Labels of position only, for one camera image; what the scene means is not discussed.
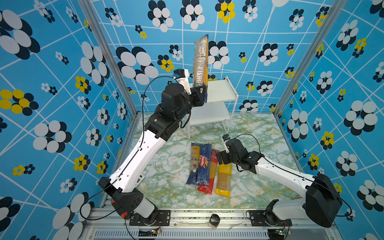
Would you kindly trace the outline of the blue Barilla spaghetti box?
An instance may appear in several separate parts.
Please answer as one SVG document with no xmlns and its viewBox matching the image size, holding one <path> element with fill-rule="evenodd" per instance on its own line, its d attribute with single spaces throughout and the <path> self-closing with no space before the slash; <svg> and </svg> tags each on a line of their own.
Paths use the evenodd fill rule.
<svg viewBox="0 0 384 240">
<path fill-rule="evenodd" d="M 212 144 L 201 144 L 196 184 L 208 186 L 210 181 Z"/>
</svg>

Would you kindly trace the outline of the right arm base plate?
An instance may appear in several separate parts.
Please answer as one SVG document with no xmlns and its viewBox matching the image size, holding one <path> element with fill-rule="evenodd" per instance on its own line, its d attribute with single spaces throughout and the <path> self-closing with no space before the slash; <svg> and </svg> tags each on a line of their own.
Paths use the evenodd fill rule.
<svg viewBox="0 0 384 240">
<path fill-rule="evenodd" d="M 247 210 L 246 218 L 251 221 L 253 227 L 291 227 L 290 219 L 280 220 L 274 213 L 266 213 L 265 210 Z"/>
</svg>

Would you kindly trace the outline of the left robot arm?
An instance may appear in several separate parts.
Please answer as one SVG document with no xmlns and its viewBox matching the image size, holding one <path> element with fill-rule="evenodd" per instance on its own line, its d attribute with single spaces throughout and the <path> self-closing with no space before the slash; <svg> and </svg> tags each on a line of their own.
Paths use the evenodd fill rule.
<svg viewBox="0 0 384 240">
<path fill-rule="evenodd" d="M 206 87 L 187 91 L 181 84 L 167 85 L 161 103 L 145 123 L 131 153 L 110 177 L 99 180 L 99 186 L 112 198 L 122 218 L 136 213 L 147 225 L 155 222 L 158 208 L 136 188 L 137 180 L 154 154 L 180 128 L 183 118 L 191 114 L 192 108 L 204 105 L 206 92 Z"/>
</svg>

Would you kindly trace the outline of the blue clear spaghetti bag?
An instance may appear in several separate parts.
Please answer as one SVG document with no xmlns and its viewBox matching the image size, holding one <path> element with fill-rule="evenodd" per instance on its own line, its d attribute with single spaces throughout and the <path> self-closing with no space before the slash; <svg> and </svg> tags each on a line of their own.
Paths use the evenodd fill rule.
<svg viewBox="0 0 384 240">
<path fill-rule="evenodd" d="M 196 185 L 198 179 L 198 169 L 200 165 L 201 145 L 191 143 L 191 161 L 190 161 L 190 174 L 187 179 L 187 185 Z"/>
</svg>

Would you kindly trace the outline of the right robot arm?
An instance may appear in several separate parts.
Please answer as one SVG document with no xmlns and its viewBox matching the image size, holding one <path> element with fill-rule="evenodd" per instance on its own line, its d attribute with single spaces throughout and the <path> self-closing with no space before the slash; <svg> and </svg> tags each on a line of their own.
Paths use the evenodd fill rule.
<svg viewBox="0 0 384 240">
<path fill-rule="evenodd" d="M 225 150 L 217 154 L 219 163 L 235 164 L 239 171 L 249 171 L 268 177 L 299 194 L 294 200 L 272 200 L 265 208 L 262 219 L 268 226 L 281 222 L 291 225 L 291 220 L 311 220 L 329 228 L 332 226 L 343 200 L 331 180 L 323 175 L 301 173 L 278 164 L 262 153 L 248 150 L 240 140 L 222 137 Z"/>
</svg>

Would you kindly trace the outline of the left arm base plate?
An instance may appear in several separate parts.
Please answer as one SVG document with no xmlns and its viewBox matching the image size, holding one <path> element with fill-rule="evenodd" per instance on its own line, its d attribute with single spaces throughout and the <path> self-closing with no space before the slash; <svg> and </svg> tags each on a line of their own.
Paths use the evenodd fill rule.
<svg viewBox="0 0 384 240">
<path fill-rule="evenodd" d="M 134 213 L 129 219 L 129 225 L 133 227 L 169 226 L 171 219 L 170 210 L 155 210 L 148 218 Z"/>
</svg>

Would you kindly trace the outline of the white label spaghetti bag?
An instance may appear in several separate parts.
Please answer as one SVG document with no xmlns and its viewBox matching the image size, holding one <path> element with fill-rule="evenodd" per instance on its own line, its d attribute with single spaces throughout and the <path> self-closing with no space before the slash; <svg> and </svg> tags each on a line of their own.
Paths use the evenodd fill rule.
<svg viewBox="0 0 384 240">
<path fill-rule="evenodd" d="M 208 85 L 209 35 L 204 35 L 195 41 L 193 87 L 200 88 Z"/>
</svg>

